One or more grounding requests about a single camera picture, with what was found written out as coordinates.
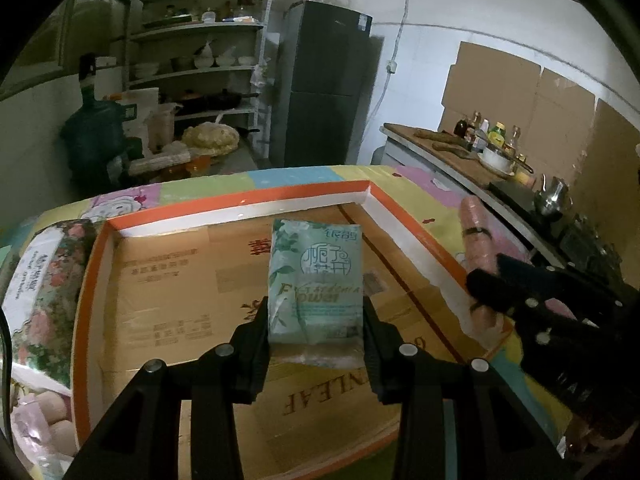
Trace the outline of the black refrigerator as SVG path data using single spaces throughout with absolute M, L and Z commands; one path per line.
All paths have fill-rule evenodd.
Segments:
M 284 17 L 269 156 L 275 167 L 347 158 L 370 53 L 372 18 L 319 1 Z

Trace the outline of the beige plush bear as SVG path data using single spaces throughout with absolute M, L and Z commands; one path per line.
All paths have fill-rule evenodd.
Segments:
M 66 397 L 26 394 L 12 408 L 10 423 L 17 457 L 32 478 L 62 479 L 78 452 Z

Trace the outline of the metal storage shelf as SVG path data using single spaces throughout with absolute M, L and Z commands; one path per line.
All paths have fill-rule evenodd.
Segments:
M 125 84 L 170 104 L 174 137 L 202 122 L 239 131 L 253 154 L 269 151 L 267 72 L 273 0 L 131 0 Z

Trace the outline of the yellow dough pile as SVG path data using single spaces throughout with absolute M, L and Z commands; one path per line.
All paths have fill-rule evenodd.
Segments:
M 181 142 L 196 156 L 219 157 L 232 153 L 240 144 L 240 135 L 228 125 L 202 122 L 184 130 Z

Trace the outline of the orange rimmed cardboard tray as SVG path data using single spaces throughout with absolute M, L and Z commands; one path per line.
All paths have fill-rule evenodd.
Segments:
M 227 342 L 268 288 L 277 218 L 356 223 L 366 293 L 378 316 L 432 356 L 487 356 L 508 322 L 475 335 L 458 213 L 391 174 L 256 188 L 145 209 L 104 223 L 74 330 L 73 419 L 85 442 L 150 359 L 178 364 Z M 378 403 L 362 367 L 273 361 L 255 403 L 234 411 L 244 474 L 314 479 L 386 448 L 397 408 Z

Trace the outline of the cardboard wall sheets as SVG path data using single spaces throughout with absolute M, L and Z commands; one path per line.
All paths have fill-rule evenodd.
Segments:
M 507 129 L 540 174 L 570 186 L 576 208 L 609 242 L 639 239 L 638 129 L 607 102 L 553 70 L 464 42 L 451 65 L 440 125 L 479 112 Z

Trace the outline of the kitchen counter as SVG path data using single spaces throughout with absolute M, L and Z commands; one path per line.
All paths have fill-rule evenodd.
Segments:
M 570 262 L 582 270 L 597 263 L 620 273 L 622 260 L 615 248 L 575 207 L 555 217 L 543 216 L 536 211 L 534 191 L 483 166 L 477 155 L 445 143 L 440 133 L 388 122 L 381 132 L 386 135 L 384 154 L 389 162 L 430 170 L 450 188 L 477 195 L 534 258 L 557 266 Z

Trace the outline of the small green floral tissue pack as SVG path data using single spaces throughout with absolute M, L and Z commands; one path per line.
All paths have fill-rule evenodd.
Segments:
M 363 326 L 362 229 L 277 219 L 268 273 L 273 344 L 354 344 Z

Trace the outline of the pink towel with hair tie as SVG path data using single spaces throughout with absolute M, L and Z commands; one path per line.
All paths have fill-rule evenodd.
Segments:
M 482 270 L 497 275 L 497 252 L 483 203 L 475 195 L 466 196 L 460 204 L 459 218 L 468 271 Z M 479 335 L 498 326 L 498 319 L 498 314 L 484 304 L 477 302 L 471 308 L 474 332 Z

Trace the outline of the white bowl on counter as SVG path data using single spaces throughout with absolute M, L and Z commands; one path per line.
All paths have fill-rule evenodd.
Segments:
M 506 158 L 501 152 L 497 152 L 488 146 L 477 155 L 477 158 L 483 167 L 494 174 L 498 174 L 501 177 L 513 176 L 514 162 Z

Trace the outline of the large floral tissue pack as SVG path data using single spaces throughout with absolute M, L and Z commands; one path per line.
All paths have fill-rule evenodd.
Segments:
M 2 302 L 12 344 L 12 378 L 70 395 L 78 298 L 96 240 L 88 219 L 60 221 L 28 244 Z

